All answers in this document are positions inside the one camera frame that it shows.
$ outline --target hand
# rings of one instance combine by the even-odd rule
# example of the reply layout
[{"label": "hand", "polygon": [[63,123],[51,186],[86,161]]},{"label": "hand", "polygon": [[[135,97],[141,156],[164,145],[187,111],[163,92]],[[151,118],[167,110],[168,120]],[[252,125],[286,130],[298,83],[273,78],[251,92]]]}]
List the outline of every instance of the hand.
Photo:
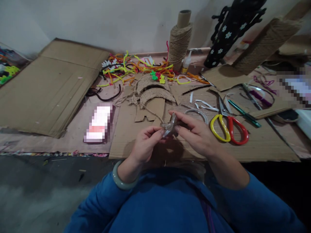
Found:
[{"label": "hand", "polygon": [[153,147],[158,142],[166,142],[165,139],[162,139],[163,134],[164,129],[157,126],[149,126],[140,131],[129,158],[135,160],[138,164],[148,162],[151,158]]},{"label": "hand", "polygon": [[182,126],[176,126],[178,134],[184,138],[190,146],[205,157],[214,156],[222,148],[221,144],[209,130],[208,125],[201,120],[194,119],[181,112],[169,110],[168,113],[176,114],[177,119],[188,125],[190,131]]}]

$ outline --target workbench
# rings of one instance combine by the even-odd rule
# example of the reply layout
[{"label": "workbench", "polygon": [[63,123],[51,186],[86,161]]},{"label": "workbench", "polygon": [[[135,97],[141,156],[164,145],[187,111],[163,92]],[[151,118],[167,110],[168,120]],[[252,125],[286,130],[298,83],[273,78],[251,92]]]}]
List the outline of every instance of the workbench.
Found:
[{"label": "workbench", "polygon": [[[209,48],[202,48],[202,53],[196,51],[192,55],[191,66],[189,72],[197,74],[207,70],[203,66],[203,62],[209,52]],[[167,56],[166,52],[138,54],[139,57],[151,55],[155,63],[161,63],[163,57]],[[259,68],[261,72],[266,72],[263,68]],[[249,74],[249,77],[256,75],[256,72]],[[95,84],[103,85],[108,81],[98,78]],[[114,86],[103,87],[100,93],[102,98],[110,98],[118,92],[118,83]],[[191,82],[187,85],[200,85],[198,82]],[[274,89],[280,88],[278,85],[273,86]],[[123,96],[124,86],[122,86],[121,94],[111,103],[115,103]],[[13,129],[0,128],[0,155],[54,155],[51,152],[57,152],[56,155],[62,156],[106,156],[110,152],[111,142],[113,140],[114,130],[117,124],[119,109],[116,108],[113,117],[112,131],[110,139],[106,144],[87,144],[83,142],[83,135],[86,132],[93,111],[98,103],[102,103],[97,96],[86,97],[76,112],[72,122],[67,128],[67,132],[60,139],[49,136],[35,135],[29,133],[18,132]],[[295,124],[281,124],[273,121],[275,128],[291,146],[296,155],[301,159],[311,158],[311,143],[300,128]]]}]

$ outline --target floor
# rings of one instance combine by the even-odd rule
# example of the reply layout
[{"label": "floor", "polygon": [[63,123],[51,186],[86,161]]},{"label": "floor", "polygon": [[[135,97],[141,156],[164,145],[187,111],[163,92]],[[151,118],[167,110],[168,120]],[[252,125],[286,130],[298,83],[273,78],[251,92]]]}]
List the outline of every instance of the floor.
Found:
[{"label": "floor", "polygon": [[70,157],[0,157],[0,233],[62,232],[77,206],[115,161]]},{"label": "floor", "polygon": [[[43,166],[45,159],[0,157],[0,211],[4,213],[0,233],[62,232],[80,202],[116,163],[108,158],[58,157]],[[310,227],[311,161],[243,165]]]}]

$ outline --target glue bottle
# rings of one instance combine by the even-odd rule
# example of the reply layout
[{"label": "glue bottle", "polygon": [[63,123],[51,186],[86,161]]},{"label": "glue bottle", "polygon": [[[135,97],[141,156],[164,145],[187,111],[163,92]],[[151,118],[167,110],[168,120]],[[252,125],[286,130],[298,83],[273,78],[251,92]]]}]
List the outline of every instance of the glue bottle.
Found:
[{"label": "glue bottle", "polygon": [[181,74],[186,74],[191,62],[191,53],[192,51],[190,50],[188,57],[185,59],[184,64],[182,65],[181,69]]}]

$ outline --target woman's right hand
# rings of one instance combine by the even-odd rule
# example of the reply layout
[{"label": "woman's right hand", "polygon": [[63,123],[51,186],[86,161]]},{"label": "woman's right hand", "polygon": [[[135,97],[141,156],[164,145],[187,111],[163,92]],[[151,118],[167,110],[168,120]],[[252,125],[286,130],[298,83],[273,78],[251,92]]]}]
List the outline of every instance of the woman's right hand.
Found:
[{"label": "woman's right hand", "polygon": [[188,125],[189,130],[182,126],[176,126],[175,129],[200,155],[208,158],[217,155],[222,149],[221,143],[217,141],[203,121],[177,111],[169,110],[168,113],[170,115],[175,113],[178,120]]}]

